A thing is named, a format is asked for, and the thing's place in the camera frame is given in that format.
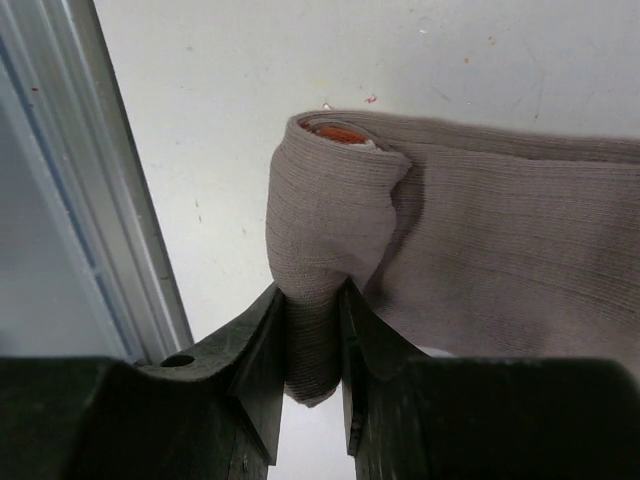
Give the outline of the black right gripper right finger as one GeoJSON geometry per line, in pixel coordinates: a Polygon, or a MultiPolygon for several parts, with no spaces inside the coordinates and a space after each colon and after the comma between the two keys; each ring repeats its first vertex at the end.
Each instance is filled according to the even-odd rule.
{"type": "Polygon", "coordinates": [[[339,295],[360,479],[635,479],[639,386],[602,359],[433,358],[339,295]]]}

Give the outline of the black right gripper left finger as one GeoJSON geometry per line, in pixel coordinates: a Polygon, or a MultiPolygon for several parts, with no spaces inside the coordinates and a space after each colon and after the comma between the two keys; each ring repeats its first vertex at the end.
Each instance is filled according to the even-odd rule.
{"type": "Polygon", "coordinates": [[[5,479],[263,479],[284,387],[284,297],[157,366],[107,357],[1,362],[5,479]]]}

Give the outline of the beige sock with rust stripes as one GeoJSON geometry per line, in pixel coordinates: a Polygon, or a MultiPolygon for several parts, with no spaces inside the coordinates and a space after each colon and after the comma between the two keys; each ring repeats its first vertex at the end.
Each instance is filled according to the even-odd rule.
{"type": "Polygon", "coordinates": [[[266,248],[287,299],[286,393],[341,378],[352,281],[416,346],[639,369],[639,144],[361,111],[292,117],[266,248]]]}

